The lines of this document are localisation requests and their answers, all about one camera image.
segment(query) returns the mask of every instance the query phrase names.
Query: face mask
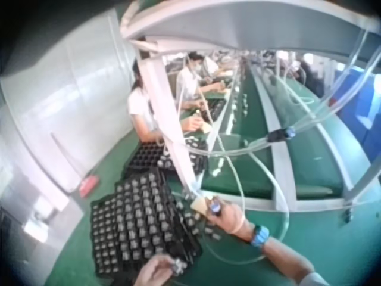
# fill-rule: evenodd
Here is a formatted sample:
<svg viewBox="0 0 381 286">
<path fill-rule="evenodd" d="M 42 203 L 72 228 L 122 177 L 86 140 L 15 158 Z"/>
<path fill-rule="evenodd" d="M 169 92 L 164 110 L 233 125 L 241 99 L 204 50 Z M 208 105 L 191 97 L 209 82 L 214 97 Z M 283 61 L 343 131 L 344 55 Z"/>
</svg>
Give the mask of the face mask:
<svg viewBox="0 0 381 286">
<path fill-rule="evenodd" d="M 200 64 L 198 64 L 196 67 L 195 67 L 195 70 L 196 72 L 201 72 L 201 69 L 202 69 L 202 66 Z"/>
</svg>

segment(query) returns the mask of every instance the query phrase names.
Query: hair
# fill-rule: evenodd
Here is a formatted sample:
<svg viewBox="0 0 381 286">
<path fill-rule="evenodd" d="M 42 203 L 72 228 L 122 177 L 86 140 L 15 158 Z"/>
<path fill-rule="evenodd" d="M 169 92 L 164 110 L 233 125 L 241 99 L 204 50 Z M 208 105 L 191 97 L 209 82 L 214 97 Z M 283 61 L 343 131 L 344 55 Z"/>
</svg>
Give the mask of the hair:
<svg viewBox="0 0 381 286">
<path fill-rule="evenodd" d="M 140 75 L 140 70 L 139 70 L 139 66 L 138 66 L 138 61 L 137 60 L 135 60 L 133 62 L 132 71 L 133 71 L 133 73 L 135 75 L 135 82 L 132 85 L 132 91 L 133 91 L 135 88 L 142 88 L 143 87 L 142 76 Z"/>
<path fill-rule="evenodd" d="M 204 60 L 204 56 L 203 55 L 199 55 L 197 54 L 197 52 L 190 52 L 188 53 L 188 56 L 185 58 L 185 63 L 188 64 L 189 63 L 189 60 L 192 60 L 192 61 L 203 61 Z"/>
</svg>

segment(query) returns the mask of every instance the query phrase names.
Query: hand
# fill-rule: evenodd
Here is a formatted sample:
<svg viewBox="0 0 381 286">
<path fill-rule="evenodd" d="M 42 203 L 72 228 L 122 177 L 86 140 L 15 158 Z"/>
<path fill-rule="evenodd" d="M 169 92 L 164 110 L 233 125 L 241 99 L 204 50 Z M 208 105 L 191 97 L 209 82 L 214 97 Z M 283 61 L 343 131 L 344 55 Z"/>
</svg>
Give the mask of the hand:
<svg viewBox="0 0 381 286">
<path fill-rule="evenodd" d="M 210 77 L 208 77 L 208 76 L 207 76 L 204 80 L 205 80 L 205 82 L 206 82 L 207 84 L 209 84 L 209 85 L 213 82 L 212 78 L 210 78 Z"/>
<path fill-rule="evenodd" d="M 204 100 L 195 100 L 193 102 L 193 107 L 201 110 L 207 109 L 208 103 L 204 102 Z"/>
<path fill-rule="evenodd" d="M 216 82 L 216 83 L 213 83 L 214 85 L 214 90 L 216 91 L 222 91 L 225 89 L 225 83 L 224 82 Z"/>
<path fill-rule="evenodd" d="M 172 276 L 174 260 L 168 255 L 155 255 L 140 270 L 134 286 L 162 286 Z"/>
<path fill-rule="evenodd" d="M 232 232 L 241 223 L 242 210 L 236 204 L 231 204 L 223 201 L 220 197 L 213 197 L 212 200 L 205 199 L 207 206 L 209 207 L 212 201 L 217 200 L 221 205 L 221 215 L 214 216 L 210 210 L 207 211 L 207 219 L 218 225 L 226 232 Z M 233 235 L 240 239 L 251 242 L 254 234 L 254 224 L 250 223 L 246 218 L 241 228 Z"/>
<path fill-rule="evenodd" d="M 204 120 L 201 116 L 190 116 L 181 121 L 183 132 L 195 132 L 201 128 Z"/>
</svg>

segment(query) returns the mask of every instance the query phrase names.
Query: worker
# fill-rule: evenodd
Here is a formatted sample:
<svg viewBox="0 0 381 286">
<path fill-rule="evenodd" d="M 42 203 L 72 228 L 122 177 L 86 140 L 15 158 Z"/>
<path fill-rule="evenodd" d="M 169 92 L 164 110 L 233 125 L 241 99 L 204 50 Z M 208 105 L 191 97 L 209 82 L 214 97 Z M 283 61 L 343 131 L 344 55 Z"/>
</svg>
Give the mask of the worker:
<svg viewBox="0 0 381 286">
<path fill-rule="evenodd" d="M 236 204 L 226 203 L 214 197 L 221 205 L 221 214 L 214 216 L 207 213 L 207 219 L 226 232 L 232 232 L 241 222 L 242 210 Z M 246 243 L 261 249 L 263 255 L 284 274 L 299 286 L 328 286 L 328 283 L 315 272 L 314 266 L 307 258 L 269 236 L 266 227 L 255 226 L 245 219 L 242 227 L 234 233 Z M 135 286 L 162 286 L 171 277 L 173 259 L 169 256 L 153 257 L 144 266 L 136 280 Z"/>
<path fill-rule="evenodd" d="M 179 72 L 176 79 L 176 102 L 181 109 L 205 109 L 204 102 L 199 99 L 200 92 L 219 91 L 224 89 L 220 82 L 212 83 L 199 87 L 201 77 L 195 71 L 201 68 L 204 56 L 196 52 L 190 52 L 185 59 L 185 66 Z"/>
<path fill-rule="evenodd" d="M 127 100 L 128 111 L 132 119 L 134 128 L 140 141 L 155 142 L 163 138 L 160 131 L 154 125 L 153 110 L 149 102 L 149 97 L 144 88 L 143 79 L 140 75 L 138 62 L 135 60 L 132 70 L 135 75 L 135 83 Z M 204 123 L 200 116 L 190 116 L 183 119 L 180 124 L 183 132 L 194 132 L 201 128 Z"/>
</svg>

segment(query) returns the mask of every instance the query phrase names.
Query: blue wristwatch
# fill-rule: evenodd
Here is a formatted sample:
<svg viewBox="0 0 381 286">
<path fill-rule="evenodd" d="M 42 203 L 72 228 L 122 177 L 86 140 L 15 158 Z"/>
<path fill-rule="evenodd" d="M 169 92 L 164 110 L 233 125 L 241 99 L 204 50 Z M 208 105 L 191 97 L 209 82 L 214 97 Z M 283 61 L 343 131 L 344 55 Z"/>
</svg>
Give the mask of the blue wristwatch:
<svg viewBox="0 0 381 286">
<path fill-rule="evenodd" d="M 254 236 L 250 244 L 255 247 L 262 247 L 270 237 L 270 231 L 265 226 L 256 226 L 254 229 Z"/>
</svg>

